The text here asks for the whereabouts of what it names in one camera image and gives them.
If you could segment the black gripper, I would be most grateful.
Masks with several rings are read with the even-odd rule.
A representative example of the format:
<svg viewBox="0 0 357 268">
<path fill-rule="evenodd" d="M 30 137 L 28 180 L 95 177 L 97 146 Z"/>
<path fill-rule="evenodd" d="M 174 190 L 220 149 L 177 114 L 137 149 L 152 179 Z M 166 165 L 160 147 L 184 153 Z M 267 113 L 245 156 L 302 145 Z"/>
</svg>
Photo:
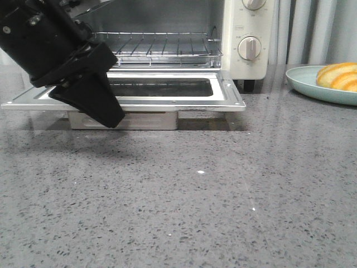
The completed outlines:
<svg viewBox="0 0 357 268">
<path fill-rule="evenodd" d="M 59 1 L 1 1 L 1 49 L 36 87 L 57 85 L 49 96 L 105 127 L 124 118 L 106 72 L 117 58 L 105 43 L 91 40 L 89 26 L 73 20 Z"/>
</svg>

